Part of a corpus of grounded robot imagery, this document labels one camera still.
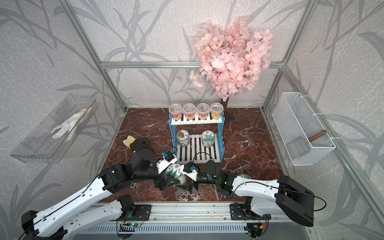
blue shelf frame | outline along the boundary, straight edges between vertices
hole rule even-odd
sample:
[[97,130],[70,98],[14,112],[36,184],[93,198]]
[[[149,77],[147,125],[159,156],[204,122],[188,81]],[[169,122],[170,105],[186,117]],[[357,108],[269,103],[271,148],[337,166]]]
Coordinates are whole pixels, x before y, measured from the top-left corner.
[[[224,151],[225,151],[225,147],[224,147],[224,141],[223,141],[223,128],[224,128],[224,122],[225,122],[225,117],[224,117],[224,113],[221,114],[221,117],[223,119],[222,123],[218,123],[218,130],[217,130],[217,145],[218,145],[218,153],[219,153],[219,157],[220,157],[220,163],[223,162],[223,158],[224,158]],[[170,132],[172,133],[172,144],[173,146],[177,146],[177,141],[176,141],[176,126],[177,125],[172,125],[172,116],[169,115],[169,120],[168,120],[168,123],[169,123],[169,128],[170,128]],[[173,148],[172,150],[172,153],[175,153],[176,150],[175,148]]]

tree trunk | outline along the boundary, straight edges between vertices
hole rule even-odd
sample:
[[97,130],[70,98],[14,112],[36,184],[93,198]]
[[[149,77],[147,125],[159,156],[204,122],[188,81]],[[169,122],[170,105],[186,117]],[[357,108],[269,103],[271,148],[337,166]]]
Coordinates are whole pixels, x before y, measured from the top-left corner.
[[224,102],[223,99],[220,100],[220,103],[224,107],[224,117],[225,117],[225,122],[229,122],[235,119],[235,117],[227,111],[227,105],[228,105],[229,98]]
[[227,112],[228,100],[229,100],[229,98],[227,98],[227,100],[225,102],[223,101],[223,99],[220,100],[221,105],[223,105],[223,107],[224,107],[224,114]]

leaf pattern wall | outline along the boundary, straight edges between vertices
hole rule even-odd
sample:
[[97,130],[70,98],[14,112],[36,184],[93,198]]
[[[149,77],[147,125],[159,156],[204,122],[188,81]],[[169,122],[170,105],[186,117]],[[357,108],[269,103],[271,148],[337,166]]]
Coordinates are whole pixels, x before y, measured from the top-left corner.
[[384,197],[383,22],[384,1],[319,5],[288,65]]
[[[283,157],[288,175],[315,195],[327,201],[327,207],[315,212],[314,217],[320,228],[319,239],[380,240],[384,239],[384,229],[378,221],[359,189],[345,171],[340,160],[331,152],[312,166],[293,166],[281,139],[272,113],[283,92],[294,91],[285,76],[272,93],[266,106],[267,119],[275,135],[276,143]],[[321,200],[315,200],[315,209],[323,206]]]
[[[308,1],[70,2],[101,61],[198,61],[194,43],[201,22],[211,19],[225,27],[245,15],[252,18],[249,24],[252,31],[271,30],[274,35],[271,60],[281,61]],[[109,75],[128,107],[167,107],[174,102],[220,100],[211,95],[210,85],[197,88],[190,83],[191,70],[109,69]],[[276,72],[266,70],[254,90],[245,89],[230,98],[228,106],[262,106]]]
[[[83,187],[103,165],[121,108],[57,1],[0,2],[0,238],[14,240],[20,216]],[[22,163],[10,152],[68,94],[94,97],[94,116],[58,164]]]
[[[108,69],[116,88],[129,108],[167,108],[172,103],[212,104],[220,102],[209,81],[197,88],[189,79],[192,69]],[[251,91],[231,97],[228,107],[261,107],[277,74],[277,69],[266,69],[260,74],[260,81]]]

glass jar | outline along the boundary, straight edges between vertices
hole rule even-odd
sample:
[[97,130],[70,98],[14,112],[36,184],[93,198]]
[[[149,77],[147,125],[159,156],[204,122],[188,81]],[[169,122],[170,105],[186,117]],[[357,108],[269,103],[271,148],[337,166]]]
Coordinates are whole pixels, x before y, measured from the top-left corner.
[[212,118],[219,119],[224,111],[224,107],[221,103],[213,103],[211,105]]
[[189,133],[186,130],[180,130],[176,133],[176,140],[180,147],[187,147],[190,142]]
[[204,147],[210,148],[215,144],[215,135],[211,131],[204,131],[201,135],[201,142]]
[[174,104],[170,105],[169,108],[168,108],[169,114],[176,121],[181,119],[182,110],[183,110],[183,108],[181,107],[181,105],[177,104],[177,103],[174,103]]
[[181,166],[178,164],[172,164],[167,168],[166,177],[174,177],[180,180],[180,183],[176,185],[185,185],[187,182],[187,177],[181,173]]
[[196,106],[193,103],[187,103],[183,106],[184,116],[187,120],[195,118]]
[[201,120],[207,119],[209,115],[209,105],[206,103],[200,103],[196,107],[197,115]]

red marble surface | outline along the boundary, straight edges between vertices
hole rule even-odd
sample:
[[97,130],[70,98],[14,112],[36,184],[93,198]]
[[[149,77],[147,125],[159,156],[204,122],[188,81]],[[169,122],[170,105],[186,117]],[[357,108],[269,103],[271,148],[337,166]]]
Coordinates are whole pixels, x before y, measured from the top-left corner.
[[[228,109],[235,119],[224,124],[224,159],[220,167],[232,174],[248,174],[253,179],[272,180],[283,175],[278,163],[269,132],[258,108]],[[217,132],[217,124],[177,126],[190,134],[201,134],[204,130]],[[126,163],[132,157],[131,150],[122,141],[132,135],[135,138],[149,137],[152,142],[172,144],[172,135],[168,125],[168,109],[129,109],[112,146],[103,170],[113,164]],[[162,153],[171,147],[151,144],[155,153]],[[136,183],[134,188],[126,188],[104,199],[113,201],[119,196],[129,194],[135,202],[144,201],[230,201],[211,185],[200,185],[197,192],[186,192],[170,187],[159,191],[153,181]],[[233,197],[232,201],[245,198]]]

